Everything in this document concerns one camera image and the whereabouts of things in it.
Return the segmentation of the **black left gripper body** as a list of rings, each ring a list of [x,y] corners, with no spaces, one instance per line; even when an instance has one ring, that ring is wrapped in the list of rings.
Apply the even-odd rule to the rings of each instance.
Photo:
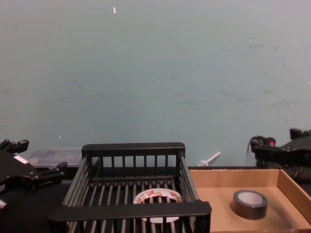
[[[10,153],[0,154],[0,193],[15,189],[33,190],[39,173],[24,158]]]

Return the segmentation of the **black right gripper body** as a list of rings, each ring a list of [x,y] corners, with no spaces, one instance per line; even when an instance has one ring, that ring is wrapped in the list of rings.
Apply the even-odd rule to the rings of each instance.
[[[294,139],[280,148],[282,165],[311,167],[310,139]]]

